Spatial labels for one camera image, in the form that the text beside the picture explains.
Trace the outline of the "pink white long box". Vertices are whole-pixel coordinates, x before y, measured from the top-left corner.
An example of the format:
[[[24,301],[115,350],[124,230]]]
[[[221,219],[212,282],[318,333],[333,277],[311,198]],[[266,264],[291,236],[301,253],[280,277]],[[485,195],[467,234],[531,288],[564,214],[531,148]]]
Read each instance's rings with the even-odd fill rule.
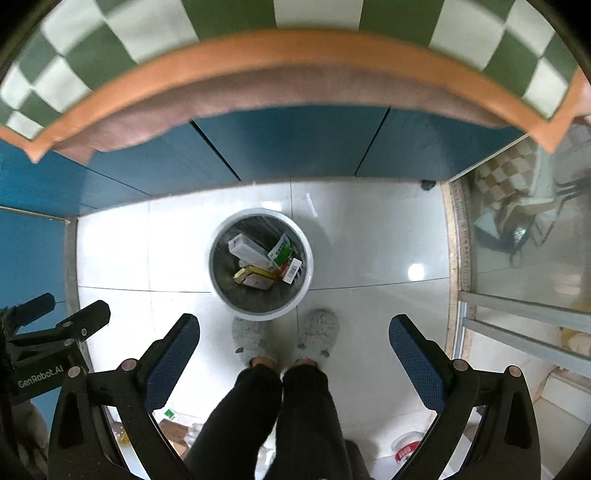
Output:
[[[259,269],[273,271],[273,263],[267,258],[267,252],[262,246],[249,239],[245,234],[238,233],[228,241],[228,251],[246,264]]]

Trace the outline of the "green white carton box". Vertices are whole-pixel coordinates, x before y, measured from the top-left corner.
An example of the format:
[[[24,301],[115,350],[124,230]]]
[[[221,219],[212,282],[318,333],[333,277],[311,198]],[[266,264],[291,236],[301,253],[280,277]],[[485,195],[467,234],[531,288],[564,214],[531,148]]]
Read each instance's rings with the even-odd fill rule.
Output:
[[[283,233],[280,236],[280,240],[277,241],[276,245],[267,253],[267,258],[270,259],[270,262],[273,263],[278,269],[283,268],[284,265],[290,261],[291,256],[293,255],[293,246],[290,242],[290,237],[287,236],[287,233]]]

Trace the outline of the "white medicine box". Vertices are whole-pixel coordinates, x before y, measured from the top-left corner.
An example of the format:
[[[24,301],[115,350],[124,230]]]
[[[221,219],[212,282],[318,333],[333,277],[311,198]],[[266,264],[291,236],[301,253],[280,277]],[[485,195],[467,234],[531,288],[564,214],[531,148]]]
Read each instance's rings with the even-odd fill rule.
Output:
[[[287,267],[283,272],[283,282],[287,283],[288,285],[293,284],[294,279],[297,277],[298,271],[301,270],[301,265],[303,263],[300,259],[297,258],[290,258],[290,261],[287,262]]]

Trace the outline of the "blue kitchen cabinet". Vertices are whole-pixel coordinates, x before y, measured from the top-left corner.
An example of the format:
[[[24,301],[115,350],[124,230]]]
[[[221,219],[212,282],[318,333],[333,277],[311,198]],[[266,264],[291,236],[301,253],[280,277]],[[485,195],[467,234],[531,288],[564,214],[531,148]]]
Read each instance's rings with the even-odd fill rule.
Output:
[[[240,368],[208,275],[211,237],[238,211],[276,210],[315,255],[310,292],[280,320],[280,338],[308,310],[335,310],[344,331],[327,372],[342,423],[423,423],[431,415],[391,355],[388,321],[405,311],[443,337],[440,185],[519,136],[410,110],[304,106],[195,119],[85,166],[53,152],[33,164],[3,144],[1,302],[51,293],[52,326],[69,298],[107,301],[111,321],[89,343],[100,370],[197,315],[201,342],[169,406],[204,422]]]

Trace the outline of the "white round trash bin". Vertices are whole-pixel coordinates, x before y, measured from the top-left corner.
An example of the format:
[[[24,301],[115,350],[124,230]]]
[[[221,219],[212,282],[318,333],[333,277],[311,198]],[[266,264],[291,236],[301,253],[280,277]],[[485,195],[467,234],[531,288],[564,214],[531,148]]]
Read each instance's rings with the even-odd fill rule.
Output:
[[[208,252],[214,291],[233,314],[252,321],[294,310],[308,293],[314,269],[304,231],[283,213],[263,208],[226,218]]]

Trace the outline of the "small cardboard box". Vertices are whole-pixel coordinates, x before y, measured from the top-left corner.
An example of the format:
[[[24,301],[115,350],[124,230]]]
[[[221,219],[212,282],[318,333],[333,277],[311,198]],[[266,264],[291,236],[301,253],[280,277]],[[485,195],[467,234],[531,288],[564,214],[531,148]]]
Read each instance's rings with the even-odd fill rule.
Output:
[[[188,428],[186,426],[164,418],[159,422],[158,427],[179,456],[183,455],[188,450],[188,445],[185,440],[185,436],[188,433]]]

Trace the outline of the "grey left slipper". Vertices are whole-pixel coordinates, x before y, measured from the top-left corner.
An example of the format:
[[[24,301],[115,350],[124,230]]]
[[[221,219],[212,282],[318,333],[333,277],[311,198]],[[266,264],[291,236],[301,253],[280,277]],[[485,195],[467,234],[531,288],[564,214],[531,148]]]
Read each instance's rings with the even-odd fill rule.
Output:
[[[231,335],[235,354],[245,366],[252,365],[252,360],[259,357],[271,358],[270,347],[267,346],[269,328],[266,323],[235,317],[231,324]]]

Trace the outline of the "grey slipper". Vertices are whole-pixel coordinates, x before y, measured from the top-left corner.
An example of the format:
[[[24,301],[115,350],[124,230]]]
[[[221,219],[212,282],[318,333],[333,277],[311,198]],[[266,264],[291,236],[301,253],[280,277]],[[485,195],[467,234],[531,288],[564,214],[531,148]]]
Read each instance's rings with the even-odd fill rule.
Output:
[[[269,328],[266,323],[235,317],[231,324],[231,335],[235,354],[245,366],[252,365],[252,360],[259,357],[271,358],[270,347],[267,346]]]
[[[293,359],[311,361],[322,365],[331,357],[339,336],[339,319],[328,310],[308,313],[298,325],[297,345]]]

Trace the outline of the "person's black trouser legs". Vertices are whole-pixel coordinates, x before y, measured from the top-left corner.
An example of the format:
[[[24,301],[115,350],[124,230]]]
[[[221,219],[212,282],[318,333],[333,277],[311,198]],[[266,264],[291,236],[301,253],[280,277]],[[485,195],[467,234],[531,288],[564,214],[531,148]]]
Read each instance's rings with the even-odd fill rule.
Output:
[[[283,376],[266,365],[242,370],[184,463],[195,479],[252,479],[271,433],[276,454],[267,479],[370,477],[359,447],[344,438],[328,377],[307,364]]]

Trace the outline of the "grey right slipper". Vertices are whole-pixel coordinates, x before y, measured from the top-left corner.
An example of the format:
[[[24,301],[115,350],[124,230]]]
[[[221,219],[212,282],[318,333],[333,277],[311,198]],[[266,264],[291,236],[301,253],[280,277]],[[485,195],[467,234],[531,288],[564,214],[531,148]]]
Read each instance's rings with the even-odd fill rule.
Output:
[[[328,310],[308,313],[298,325],[297,345],[293,359],[311,361],[322,365],[331,357],[339,336],[339,319]]]

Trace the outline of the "yellow red long box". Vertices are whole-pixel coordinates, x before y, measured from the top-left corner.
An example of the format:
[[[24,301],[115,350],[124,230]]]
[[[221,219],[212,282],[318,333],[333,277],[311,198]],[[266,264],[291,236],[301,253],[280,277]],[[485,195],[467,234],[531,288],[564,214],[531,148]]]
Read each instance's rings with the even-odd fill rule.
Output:
[[[259,269],[252,265],[247,265],[240,268],[238,272],[233,275],[233,281],[238,285],[267,291],[280,281],[280,275]]]

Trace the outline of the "green checkered table mat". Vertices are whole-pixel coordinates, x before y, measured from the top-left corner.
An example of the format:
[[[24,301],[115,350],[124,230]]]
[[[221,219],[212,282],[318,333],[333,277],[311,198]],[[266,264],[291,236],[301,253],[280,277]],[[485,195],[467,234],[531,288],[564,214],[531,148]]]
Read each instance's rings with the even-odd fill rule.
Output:
[[[548,151],[590,118],[589,81],[527,1],[62,1],[7,49],[1,137],[32,162],[304,103],[511,125]]]

